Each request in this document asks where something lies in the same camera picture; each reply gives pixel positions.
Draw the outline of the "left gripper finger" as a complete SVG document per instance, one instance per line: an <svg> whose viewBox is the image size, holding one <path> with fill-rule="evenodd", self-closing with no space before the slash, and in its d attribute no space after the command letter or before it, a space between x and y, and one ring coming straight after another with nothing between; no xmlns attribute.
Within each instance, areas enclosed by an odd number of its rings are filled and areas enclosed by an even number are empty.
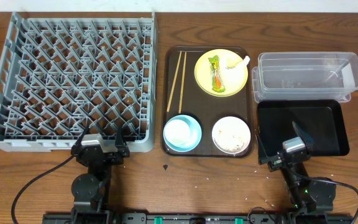
<svg viewBox="0 0 358 224"><path fill-rule="evenodd" d="M125 149L126 148L126 142L124 140L124 135L123 135L121 126L117 127L116 139L115 139L114 145L117 149Z"/></svg>
<svg viewBox="0 0 358 224"><path fill-rule="evenodd" d="M85 136L85 134L87 134L88 133L88 131L89 131L90 129L89 129L89 127L87 126L87 127L85 127L85 129L83 130L83 132L81 133L81 135L79 136L79 138L76 140L76 142L74 143L74 146L75 147L80 147L81 145L82 145L82 140L83 140L83 137Z"/></svg>

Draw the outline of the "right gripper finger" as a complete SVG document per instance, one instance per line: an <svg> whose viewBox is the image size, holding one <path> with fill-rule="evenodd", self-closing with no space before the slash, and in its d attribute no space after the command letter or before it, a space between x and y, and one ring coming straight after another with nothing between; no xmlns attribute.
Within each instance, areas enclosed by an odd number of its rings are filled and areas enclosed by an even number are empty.
<svg viewBox="0 0 358 224"><path fill-rule="evenodd" d="M296 124L294 121L292 122L292 126L297 136L300 137L303 143L305 144L305 147L307 149L314 148L313 138L306 131L302 130L300 126Z"/></svg>
<svg viewBox="0 0 358 224"><path fill-rule="evenodd" d="M258 134L256 135L256 140L258 144L258 163L259 165L268 164L272 161L272 158L267 155L262 140Z"/></svg>

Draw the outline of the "white small plate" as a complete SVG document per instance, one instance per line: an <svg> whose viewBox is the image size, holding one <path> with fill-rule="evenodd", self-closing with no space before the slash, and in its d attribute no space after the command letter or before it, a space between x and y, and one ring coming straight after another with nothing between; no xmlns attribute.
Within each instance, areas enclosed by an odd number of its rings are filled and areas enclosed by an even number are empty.
<svg viewBox="0 0 358 224"><path fill-rule="evenodd" d="M226 154L240 154L250 146L250 128L245 121L234 116L219 119L211 135L214 145Z"/></svg>

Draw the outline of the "rice food scraps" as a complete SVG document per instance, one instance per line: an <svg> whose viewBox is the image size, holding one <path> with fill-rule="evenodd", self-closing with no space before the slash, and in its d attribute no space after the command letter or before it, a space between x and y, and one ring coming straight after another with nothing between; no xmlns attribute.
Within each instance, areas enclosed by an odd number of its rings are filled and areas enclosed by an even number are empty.
<svg viewBox="0 0 358 224"><path fill-rule="evenodd" d="M240 151L245 142L244 138L238 135L236 132L226 129L220 129L216 142L219 147L225 152L237 152Z"/></svg>

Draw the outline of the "white cup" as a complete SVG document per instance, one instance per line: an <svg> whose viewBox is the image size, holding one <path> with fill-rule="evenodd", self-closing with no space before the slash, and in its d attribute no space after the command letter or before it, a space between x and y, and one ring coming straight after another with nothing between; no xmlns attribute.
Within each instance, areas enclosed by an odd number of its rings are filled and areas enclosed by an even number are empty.
<svg viewBox="0 0 358 224"><path fill-rule="evenodd" d="M188 142L190 138L190 127L185 121L174 119L169 121L164 127L164 135L170 144L180 146Z"/></svg>

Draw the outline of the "green orange snack wrapper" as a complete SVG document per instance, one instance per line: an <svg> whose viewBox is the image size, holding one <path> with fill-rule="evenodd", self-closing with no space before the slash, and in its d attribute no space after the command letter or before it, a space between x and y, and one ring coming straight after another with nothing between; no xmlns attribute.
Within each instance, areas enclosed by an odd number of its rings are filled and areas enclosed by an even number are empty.
<svg viewBox="0 0 358 224"><path fill-rule="evenodd" d="M215 55L214 57L210 57L208 59L209 67L211 71L211 84L212 90L217 93L222 93L226 90L223 80L221 78L221 70L219 64L219 56Z"/></svg>

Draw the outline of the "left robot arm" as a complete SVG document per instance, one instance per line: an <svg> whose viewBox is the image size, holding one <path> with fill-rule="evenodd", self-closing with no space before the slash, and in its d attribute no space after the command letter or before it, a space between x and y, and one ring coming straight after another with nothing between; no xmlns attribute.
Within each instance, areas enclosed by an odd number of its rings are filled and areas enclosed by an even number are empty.
<svg viewBox="0 0 358 224"><path fill-rule="evenodd" d="M68 223L116 223L119 218L107 208L111 167L123 164L130 150L121 127L112 146L105 145L101 134L90 134L89 130L85 128L71 147L71 155L88 171L71 185L74 206Z"/></svg>

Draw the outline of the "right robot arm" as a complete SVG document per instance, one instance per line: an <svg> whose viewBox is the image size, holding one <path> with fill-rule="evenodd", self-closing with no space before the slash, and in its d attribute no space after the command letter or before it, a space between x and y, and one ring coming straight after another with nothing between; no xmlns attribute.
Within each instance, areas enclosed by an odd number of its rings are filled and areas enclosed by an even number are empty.
<svg viewBox="0 0 358 224"><path fill-rule="evenodd" d="M290 209L282 223L327 223L327 212L333 210L336 184L329 178L310 177L304 161L314 153L314 140L295 122L296 137L282 142L282 149L268 156L262 140L257 138L259 164L267 164L269 171L279 170L287 185L288 194L295 208Z"/></svg>

